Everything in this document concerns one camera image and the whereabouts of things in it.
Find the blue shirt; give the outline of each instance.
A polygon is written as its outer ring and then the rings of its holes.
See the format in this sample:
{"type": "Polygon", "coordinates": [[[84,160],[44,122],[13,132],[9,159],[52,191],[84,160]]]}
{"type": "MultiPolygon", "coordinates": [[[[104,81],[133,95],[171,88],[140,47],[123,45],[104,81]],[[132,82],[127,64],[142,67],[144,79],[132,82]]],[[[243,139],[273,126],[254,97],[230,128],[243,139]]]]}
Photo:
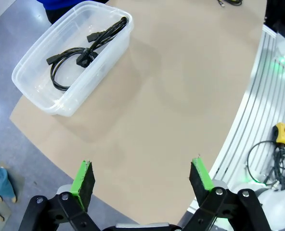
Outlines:
{"type": "MultiPolygon", "coordinates": [[[[41,2],[46,10],[57,10],[63,7],[73,6],[85,0],[37,0],[41,2]]],[[[95,0],[106,3],[108,0],[95,0]]]]}

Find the concrete floor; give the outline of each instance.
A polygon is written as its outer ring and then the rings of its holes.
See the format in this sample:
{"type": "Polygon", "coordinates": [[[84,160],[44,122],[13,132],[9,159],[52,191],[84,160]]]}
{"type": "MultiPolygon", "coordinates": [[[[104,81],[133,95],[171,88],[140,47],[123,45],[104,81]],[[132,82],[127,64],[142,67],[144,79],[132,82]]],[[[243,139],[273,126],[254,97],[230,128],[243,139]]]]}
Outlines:
{"type": "MultiPolygon", "coordinates": [[[[68,175],[48,160],[9,120],[22,95],[12,83],[12,71],[49,26],[44,8],[36,0],[17,0],[0,17],[0,161],[26,178],[20,202],[8,204],[12,216],[5,231],[18,230],[31,197],[45,195],[51,198],[61,185],[72,182],[68,175]]],[[[95,196],[91,199],[89,215],[101,229],[118,222],[133,223],[95,196]]],[[[58,230],[73,229],[66,225],[58,230]]]]}

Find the plastic container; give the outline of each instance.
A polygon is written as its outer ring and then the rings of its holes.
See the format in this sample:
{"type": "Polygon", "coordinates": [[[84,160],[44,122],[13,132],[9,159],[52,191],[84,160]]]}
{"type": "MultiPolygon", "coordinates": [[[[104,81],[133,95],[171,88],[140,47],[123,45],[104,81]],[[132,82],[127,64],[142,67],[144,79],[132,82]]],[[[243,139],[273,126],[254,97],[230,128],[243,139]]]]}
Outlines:
{"type": "Polygon", "coordinates": [[[29,49],[12,73],[16,87],[38,108],[51,115],[71,116],[97,87],[129,46],[134,28],[132,16],[120,9],[84,1],[53,24],[29,49]],[[67,91],[57,90],[51,81],[46,59],[73,47],[89,47],[87,35],[108,29],[121,17],[128,24],[87,67],[76,65],[74,55],[58,70],[55,80],[67,91]]]}

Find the bolt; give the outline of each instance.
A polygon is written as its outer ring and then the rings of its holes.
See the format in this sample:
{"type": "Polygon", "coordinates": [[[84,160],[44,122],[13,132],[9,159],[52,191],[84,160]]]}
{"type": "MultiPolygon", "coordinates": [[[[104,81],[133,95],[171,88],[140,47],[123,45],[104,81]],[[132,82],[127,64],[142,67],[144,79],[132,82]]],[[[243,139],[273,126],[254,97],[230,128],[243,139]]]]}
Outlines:
{"type": "Polygon", "coordinates": [[[68,194],[64,194],[62,195],[61,197],[64,201],[66,201],[68,198],[69,198],[69,195],[68,194]]]}
{"type": "Polygon", "coordinates": [[[244,197],[249,197],[248,191],[243,191],[243,192],[242,192],[242,195],[243,195],[244,197]]]}
{"type": "Polygon", "coordinates": [[[223,195],[223,190],[222,189],[216,189],[216,194],[217,195],[223,195]]]}
{"type": "Polygon", "coordinates": [[[38,199],[37,199],[37,203],[38,204],[41,204],[43,202],[43,198],[42,197],[39,197],[38,199]]]}

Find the table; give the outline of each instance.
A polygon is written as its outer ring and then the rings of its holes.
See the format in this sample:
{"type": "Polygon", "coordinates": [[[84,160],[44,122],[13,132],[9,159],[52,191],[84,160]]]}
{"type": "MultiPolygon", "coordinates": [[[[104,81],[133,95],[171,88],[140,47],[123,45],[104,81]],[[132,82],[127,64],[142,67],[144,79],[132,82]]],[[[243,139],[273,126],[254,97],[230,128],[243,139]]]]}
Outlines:
{"type": "Polygon", "coordinates": [[[137,221],[177,223],[194,198],[190,161],[211,169],[243,97],[266,1],[110,0],[132,14],[130,47],[72,117],[22,97],[11,120],[74,177],[93,163],[94,194],[137,221]]]}

